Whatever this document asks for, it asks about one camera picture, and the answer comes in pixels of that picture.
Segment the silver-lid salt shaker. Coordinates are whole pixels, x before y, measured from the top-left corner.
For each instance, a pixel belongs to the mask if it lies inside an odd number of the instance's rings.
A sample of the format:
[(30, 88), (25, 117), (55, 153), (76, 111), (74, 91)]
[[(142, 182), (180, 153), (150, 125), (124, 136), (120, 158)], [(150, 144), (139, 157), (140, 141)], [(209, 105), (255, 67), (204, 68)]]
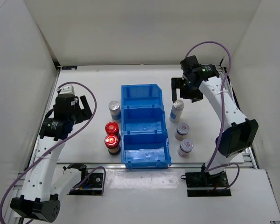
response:
[(184, 109), (184, 102), (180, 99), (176, 100), (172, 104), (171, 112), (170, 112), (170, 121), (173, 123), (178, 123)]
[(108, 105), (111, 118), (114, 122), (120, 123), (121, 122), (121, 108), (120, 103), (118, 101), (111, 101)]

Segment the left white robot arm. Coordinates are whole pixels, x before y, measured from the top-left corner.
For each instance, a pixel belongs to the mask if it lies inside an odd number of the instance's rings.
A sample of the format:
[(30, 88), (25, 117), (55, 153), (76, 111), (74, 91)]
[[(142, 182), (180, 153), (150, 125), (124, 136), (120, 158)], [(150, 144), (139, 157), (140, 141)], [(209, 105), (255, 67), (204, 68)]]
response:
[(19, 197), (11, 200), (10, 207), (23, 218), (52, 223), (56, 220), (61, 199), (72, 189), (88, 183), (88, 169), (82, 163), (72, 163), (56, 182), (52, 182), (57, 160), (72, 136), (75, 124), (89, 122), (92, 111), (85, 96), (60, 93), (53, 109), (45, 116), (40, 130), (38, 152), (31, 167), (28, 182)]

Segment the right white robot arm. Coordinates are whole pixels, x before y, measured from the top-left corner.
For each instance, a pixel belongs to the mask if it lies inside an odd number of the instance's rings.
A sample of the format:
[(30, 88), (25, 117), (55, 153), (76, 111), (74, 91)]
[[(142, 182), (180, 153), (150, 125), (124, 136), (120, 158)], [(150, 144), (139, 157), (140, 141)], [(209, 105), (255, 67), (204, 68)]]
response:
[(177, 101), (177, 90), (181, 98), (192, 102), (207, 98), (221, 122), (215, 150), (202, 165), (199, 177), (194, 179), (210, 187), (231, 164), (232, 159), (252, 145), (259, 125), (255, 119), (248, 119), (239, 110), (225, 89), (224, 80), (215, 65), (183, 63), (181, 69), (182, 77), (171, 78), (172, 101)]

